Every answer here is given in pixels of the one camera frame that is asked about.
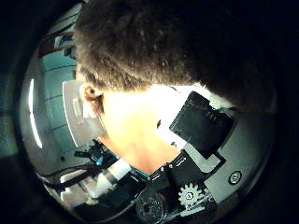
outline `person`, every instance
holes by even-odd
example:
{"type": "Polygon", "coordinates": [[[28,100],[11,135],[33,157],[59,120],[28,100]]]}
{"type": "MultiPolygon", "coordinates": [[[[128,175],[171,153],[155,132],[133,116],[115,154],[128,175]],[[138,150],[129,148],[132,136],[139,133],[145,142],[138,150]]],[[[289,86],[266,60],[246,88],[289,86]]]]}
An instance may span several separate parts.
{"type": "Polygon", "coordinates": [[[99,140],[146,174],[178,155],[155,133],[171,99],[153,86],[199,83],[240,111],[265,111],[273,98],[263,51],[214,1],[90,0],[74,40],[77,79],[107,129],[99,140]]]}

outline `bare skin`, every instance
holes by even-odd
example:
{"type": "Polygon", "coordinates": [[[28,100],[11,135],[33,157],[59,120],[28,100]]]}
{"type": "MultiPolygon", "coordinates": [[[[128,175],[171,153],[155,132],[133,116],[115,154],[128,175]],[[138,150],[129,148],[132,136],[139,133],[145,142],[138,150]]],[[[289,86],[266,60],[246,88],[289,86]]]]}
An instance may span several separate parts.
{"type": "MultiPolygon", "coordinates": [[[[80,74],[77,74],[77,79],[82,80],[80,74]]],[[[85,85],[88,90],[100,92],[89,84],[85,85]]],[[[103,94],[104,112],[98,111],[98,115],[107,134],[98,140],[113,153],[147,175],[179,154],[155,133],[159,105],[163,103],[163,97],[157,97],[157,92],[103,91],[103,94]]]]}

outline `brown curly hair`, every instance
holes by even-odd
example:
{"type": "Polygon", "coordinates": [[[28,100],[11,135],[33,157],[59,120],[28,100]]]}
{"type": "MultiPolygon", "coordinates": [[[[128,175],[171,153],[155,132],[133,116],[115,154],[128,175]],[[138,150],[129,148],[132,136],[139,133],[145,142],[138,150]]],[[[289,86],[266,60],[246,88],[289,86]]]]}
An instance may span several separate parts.
{"type": "Polygon", "coordinates": [[[206,0],[90,0],[76,22],[85,80],[113,91],[192,85],[244,109],[272,97],[269,66],[244,24],[206,0]]]}

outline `gear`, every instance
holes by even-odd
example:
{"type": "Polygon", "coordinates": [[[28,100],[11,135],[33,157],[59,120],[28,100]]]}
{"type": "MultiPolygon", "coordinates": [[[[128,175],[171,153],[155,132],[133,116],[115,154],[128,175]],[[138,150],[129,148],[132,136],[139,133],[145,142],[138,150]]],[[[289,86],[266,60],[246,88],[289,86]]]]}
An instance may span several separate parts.
{"type": "Polygon", "coordinates": [[[178,196],[180,204],[186,208],[190,208],[195,206],[196,203],[205,196],[205,193],[198,189],[198,185],[191,183],[189,186],[185,185],[184,188],[180,188],[178,196]]]}

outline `ear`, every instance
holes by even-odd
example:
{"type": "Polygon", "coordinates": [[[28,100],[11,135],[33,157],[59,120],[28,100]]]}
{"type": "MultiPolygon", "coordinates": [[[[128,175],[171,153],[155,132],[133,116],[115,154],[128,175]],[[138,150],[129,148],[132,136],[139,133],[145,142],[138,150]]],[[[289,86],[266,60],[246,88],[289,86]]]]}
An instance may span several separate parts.
{"type": "Polygon", "coordinates": [[[103,100],[104,95],[101,91],[95,88],[92,84],[85,83],[80,87],[81,99],[84,103],[91,105],[93,113],[100,115],[104,113],[103,100]]]}

